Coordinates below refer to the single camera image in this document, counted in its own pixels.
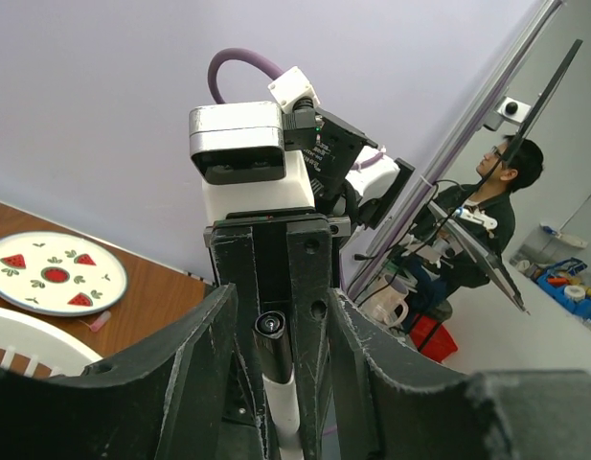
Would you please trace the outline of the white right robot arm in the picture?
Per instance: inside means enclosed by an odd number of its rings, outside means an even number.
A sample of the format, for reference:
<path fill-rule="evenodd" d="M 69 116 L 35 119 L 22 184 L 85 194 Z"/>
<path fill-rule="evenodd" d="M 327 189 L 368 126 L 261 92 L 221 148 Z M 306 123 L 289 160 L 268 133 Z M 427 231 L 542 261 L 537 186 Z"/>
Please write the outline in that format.
<path fill-rule="evenodd" d="M 197 457 L 318 459 L 329 410 L 359 388 L 340 249 L 387 214 L 409 170 L 308 99 L 199 107 L 189 142 L 213 272 L 235 294 L 222 414 Z"/>

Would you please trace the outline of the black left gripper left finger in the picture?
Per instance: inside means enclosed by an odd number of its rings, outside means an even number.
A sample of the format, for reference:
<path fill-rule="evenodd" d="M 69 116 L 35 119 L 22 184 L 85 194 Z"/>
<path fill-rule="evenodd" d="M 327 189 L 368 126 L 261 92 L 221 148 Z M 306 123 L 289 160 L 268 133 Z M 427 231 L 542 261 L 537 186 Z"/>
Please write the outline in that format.
<path fill-rule="evenodd" d="M 78 377 L 0 369 L 0 459 L 215 458 L 237 312 L 223 286 Z"/>

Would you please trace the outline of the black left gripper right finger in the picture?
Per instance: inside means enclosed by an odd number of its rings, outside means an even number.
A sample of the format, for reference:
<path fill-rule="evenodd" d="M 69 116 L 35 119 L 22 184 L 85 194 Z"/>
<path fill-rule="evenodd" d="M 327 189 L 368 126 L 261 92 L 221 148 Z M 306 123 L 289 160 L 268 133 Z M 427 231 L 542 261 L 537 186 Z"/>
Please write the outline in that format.
<path fill-rule="evenodd" d="M 333 397 L 344 459 L 591 459 L 591 371 L 461 374 L 330 291 Z"/>

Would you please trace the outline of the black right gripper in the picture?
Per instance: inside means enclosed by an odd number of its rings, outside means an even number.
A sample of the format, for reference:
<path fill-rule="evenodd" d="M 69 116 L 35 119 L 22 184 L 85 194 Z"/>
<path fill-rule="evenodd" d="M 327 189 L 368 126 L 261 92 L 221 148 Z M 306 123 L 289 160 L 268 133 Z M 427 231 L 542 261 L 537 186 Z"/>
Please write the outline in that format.
<path fill-rule="evenodd" d="M 269 311 L 285 316 L 303 456 L 321 457 L 332 391 L 328 299 L 339 285 L 339 243 L 350 233 L 349 218 L 312 209 L 280 210 L 266 217 L 233 214 L 208 230 L 216 281 L 235 285 L 238 294 L 217 458 L 282 456 L 253 333 L 255 321 Z"/>

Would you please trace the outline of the white black marker pen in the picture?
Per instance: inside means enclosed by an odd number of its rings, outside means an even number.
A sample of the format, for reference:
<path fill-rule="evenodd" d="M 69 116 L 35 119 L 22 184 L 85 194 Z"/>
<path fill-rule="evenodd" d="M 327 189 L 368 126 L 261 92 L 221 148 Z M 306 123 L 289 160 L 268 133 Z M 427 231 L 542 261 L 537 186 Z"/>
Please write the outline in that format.
<path fill-rule="evenodd" d="M 253 334 L 281 458 L 303 459 L 294 363 L 284 314 L 279 310 L 261 314 Z"/>

